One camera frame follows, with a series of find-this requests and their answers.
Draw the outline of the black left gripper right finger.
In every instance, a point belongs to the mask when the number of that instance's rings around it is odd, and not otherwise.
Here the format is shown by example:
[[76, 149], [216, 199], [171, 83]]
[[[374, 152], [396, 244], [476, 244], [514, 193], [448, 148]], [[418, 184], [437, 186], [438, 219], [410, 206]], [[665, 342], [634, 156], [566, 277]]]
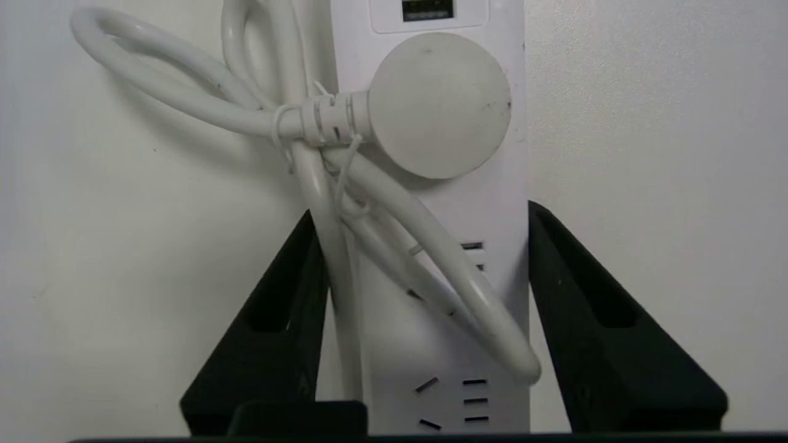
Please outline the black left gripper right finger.
[[528, 207], [529, 283], [572, 431], [719, 431], [722, 387], [554, 213]]

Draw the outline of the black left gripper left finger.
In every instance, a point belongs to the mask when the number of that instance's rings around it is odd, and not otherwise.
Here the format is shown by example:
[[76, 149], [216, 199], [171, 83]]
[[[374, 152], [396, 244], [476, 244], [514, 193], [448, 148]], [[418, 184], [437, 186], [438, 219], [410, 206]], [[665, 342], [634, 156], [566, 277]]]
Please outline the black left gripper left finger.
[[249, 402], [315, 400], [329, 276], [304, 213], [180, 399], [192, 437], [227, 434]]

